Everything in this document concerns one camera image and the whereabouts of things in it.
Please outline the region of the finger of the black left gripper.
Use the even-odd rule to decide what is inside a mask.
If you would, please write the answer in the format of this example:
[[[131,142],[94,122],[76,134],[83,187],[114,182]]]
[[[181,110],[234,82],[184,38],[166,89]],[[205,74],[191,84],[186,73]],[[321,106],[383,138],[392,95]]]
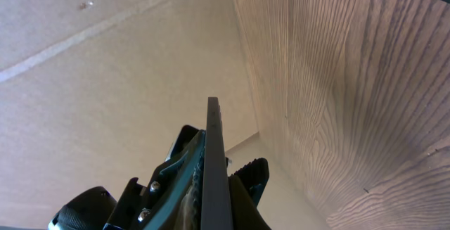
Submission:
[[[269,165],[257,158],[229,177],[231,212],[235,230],[270,230],[257,206],[269,180]]]

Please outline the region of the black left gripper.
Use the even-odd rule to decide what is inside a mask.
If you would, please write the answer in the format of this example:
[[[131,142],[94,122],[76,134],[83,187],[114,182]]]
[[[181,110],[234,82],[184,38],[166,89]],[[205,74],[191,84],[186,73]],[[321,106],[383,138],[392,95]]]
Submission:
[[[182,127],[147,186],[131,178],[103,230],[199,229],[205,131]]]

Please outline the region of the blue Galaxy smartphone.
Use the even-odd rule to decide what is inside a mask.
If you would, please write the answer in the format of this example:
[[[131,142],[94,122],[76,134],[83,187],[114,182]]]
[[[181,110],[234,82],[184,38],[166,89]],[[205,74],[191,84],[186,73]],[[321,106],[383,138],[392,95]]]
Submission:
[[[200,228],[201,230],[233,229],[221,110],[217,97],[209,97],[207,101]]]

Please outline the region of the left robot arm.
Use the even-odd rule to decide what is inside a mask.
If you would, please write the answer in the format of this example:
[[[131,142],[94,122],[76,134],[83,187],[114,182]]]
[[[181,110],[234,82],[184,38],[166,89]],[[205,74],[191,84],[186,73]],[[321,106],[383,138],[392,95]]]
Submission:
[[[114,199],[102,186],[62,206],[49,229],[268,229],[257,206],[269,180],[269,165],[257,158],[232,175],[229,159],[213,157],[210,129],[185,125],[147,186],[129,180]]]

